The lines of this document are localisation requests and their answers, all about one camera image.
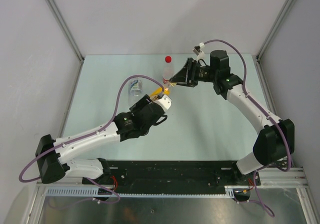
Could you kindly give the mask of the white cap clear bottle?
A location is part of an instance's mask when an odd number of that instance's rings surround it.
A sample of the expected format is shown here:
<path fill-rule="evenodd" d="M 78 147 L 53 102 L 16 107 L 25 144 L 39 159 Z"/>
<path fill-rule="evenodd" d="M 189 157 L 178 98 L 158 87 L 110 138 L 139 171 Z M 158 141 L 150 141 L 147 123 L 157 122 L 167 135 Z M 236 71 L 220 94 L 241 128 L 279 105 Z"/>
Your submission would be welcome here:
<path fill-rule="evenodd" d="M 139 78 L 133 78 L 128 86 L 128 103 L 133 106 L 141 98 L 143 82 Z"/>

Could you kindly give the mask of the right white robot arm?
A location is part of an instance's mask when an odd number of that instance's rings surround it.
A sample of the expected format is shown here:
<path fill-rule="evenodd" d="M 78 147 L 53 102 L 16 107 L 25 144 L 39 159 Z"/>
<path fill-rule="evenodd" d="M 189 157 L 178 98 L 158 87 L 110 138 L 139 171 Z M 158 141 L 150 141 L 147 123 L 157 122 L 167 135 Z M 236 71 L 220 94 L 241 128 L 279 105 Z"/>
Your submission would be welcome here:
<path fill-rule="evenodd" d="M 209 65 L 202 66 L 199 58 L 188 58 L 183 68 L 169 81 L 186 87 L 195 87 L 199 82 L 212 83 L 216 94 L 233 104 L 252 124 L 257 132 L 252 152 L 238 160 L 230 173 L 231 180 L 242 185 L 250 173 L 291 157 L 295 151 L 295 125 L 290 119 L 281 119 L 255 101 L 246 90 L 244 80 L 230 70 L 227 52 L 214 50 L 210 53 Z"/>

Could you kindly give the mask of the yellow honey pomelo bottle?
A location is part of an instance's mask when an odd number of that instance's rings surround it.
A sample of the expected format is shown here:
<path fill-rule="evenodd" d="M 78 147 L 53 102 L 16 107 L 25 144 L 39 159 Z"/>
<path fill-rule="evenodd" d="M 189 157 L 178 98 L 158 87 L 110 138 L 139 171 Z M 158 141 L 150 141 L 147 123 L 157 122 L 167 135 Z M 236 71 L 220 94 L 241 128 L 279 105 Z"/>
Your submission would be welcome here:
<path fill-rule="evenodd" d="M 171 90 L 172 87 L 170 85 L 165 86 L 164 90 L 160 87 L 150 95 L 150 99 L 151 101 L 156 101 L 161 99 L 164 95 L 170 96 Z"/>

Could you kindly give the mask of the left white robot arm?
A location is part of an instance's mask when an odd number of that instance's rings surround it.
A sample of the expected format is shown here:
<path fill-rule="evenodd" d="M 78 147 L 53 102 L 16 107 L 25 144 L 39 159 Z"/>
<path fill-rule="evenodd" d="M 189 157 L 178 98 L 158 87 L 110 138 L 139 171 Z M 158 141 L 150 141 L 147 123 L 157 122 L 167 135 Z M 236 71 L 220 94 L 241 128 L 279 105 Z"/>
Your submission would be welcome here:
<path fill-rule="evenodd" d="M 110 123 L 83 133 L 53 139 L 51 135 L 41 137 L 35 156 L 41 182 L 51 184 L 64 177 L 82 177 L 105 184 L 110 180 L 110 169 L 103 158 L 79 159 L 79 155 L 104 144 L 119 143 L 148 134 L 151 126 L 167 119 L 171 107 L 167 95 L 152 100 L 145 95 L 129 112 L 117 114 Z"/>

